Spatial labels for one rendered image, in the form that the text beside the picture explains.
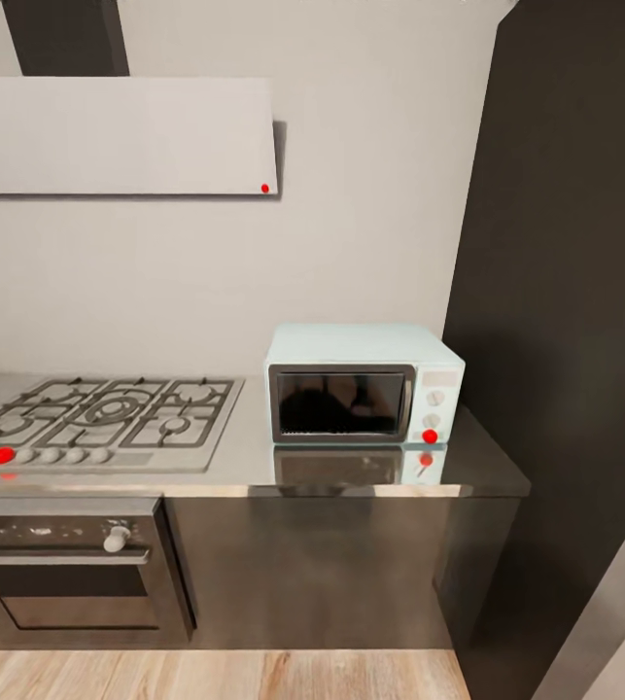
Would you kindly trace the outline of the microwave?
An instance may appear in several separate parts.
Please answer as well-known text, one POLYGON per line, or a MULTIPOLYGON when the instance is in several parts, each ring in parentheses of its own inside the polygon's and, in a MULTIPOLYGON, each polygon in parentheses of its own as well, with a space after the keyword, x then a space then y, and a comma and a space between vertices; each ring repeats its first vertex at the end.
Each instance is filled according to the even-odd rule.
POLYGON ((423 324, 278 324, 264 361, 270 438, 444 443, 464 371, 423 324))

